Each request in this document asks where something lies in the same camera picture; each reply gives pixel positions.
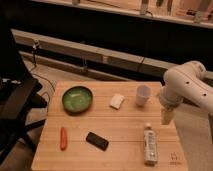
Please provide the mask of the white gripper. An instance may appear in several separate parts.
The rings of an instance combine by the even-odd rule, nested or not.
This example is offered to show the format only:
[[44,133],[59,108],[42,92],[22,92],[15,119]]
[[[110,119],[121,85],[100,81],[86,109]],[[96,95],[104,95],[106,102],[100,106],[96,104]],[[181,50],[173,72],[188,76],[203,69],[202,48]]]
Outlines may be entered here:
[[169,125],[174,117],[172,109],[178,107],[182,103],[182,96],[169,87],[162,87],[158,99],[160,104],[165,108],[161,110],[161,123],[163,125]]

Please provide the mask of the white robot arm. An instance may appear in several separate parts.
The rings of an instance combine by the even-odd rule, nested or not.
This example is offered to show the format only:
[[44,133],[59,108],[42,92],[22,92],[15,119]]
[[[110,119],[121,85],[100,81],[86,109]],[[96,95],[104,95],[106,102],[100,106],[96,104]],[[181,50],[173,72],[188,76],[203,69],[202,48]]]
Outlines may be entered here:
[[165,85],[158,99],[162,105],[161,123],[168,125],[174,117],[173,110],[186,98],[213,116],[213,87],[203,82],[205,66],[199,61],[190,61],[169,68],[163,76]]

